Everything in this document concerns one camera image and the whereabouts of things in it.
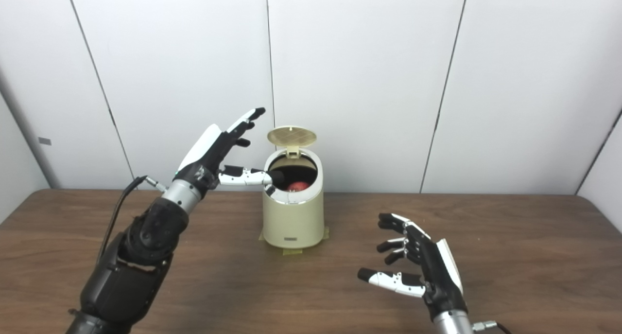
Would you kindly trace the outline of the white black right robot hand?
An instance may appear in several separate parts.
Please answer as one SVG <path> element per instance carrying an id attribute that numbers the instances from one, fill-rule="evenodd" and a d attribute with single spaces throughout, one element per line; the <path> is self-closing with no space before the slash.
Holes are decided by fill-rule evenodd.
<path id="1" fill-rule="evenodd" d="M 401 234 L 377 246 L 377 252 L 389 252 L 385 264 L 408 260 L 418 265 L 422 274 L 360 268 L 358 279 L 404 296 L 421 298 L 431 320 L 443 313 L 468 313 L 462 280 L 445 239 L 433 241 L 416 223 L 395 213 L 380 213 L 378 226 Z"/>

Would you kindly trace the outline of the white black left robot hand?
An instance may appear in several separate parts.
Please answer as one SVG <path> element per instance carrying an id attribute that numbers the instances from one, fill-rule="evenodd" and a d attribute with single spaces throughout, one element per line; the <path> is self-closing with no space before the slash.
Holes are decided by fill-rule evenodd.
<path id="1" fill-rule="evenodd" d="M 209 126 L 182 159 L 173 181 L 185 181 L 202 194 L 219 185 L 267 186 L 282 183 L 285 179 L 282 172 L 222 165 L 232 148 L 250 146 L 250 141 L 243 135 L 255 127 L 255 120 L 265 112 L 263 107 L 253 108 L 225 131 L 216 124 Z"/>

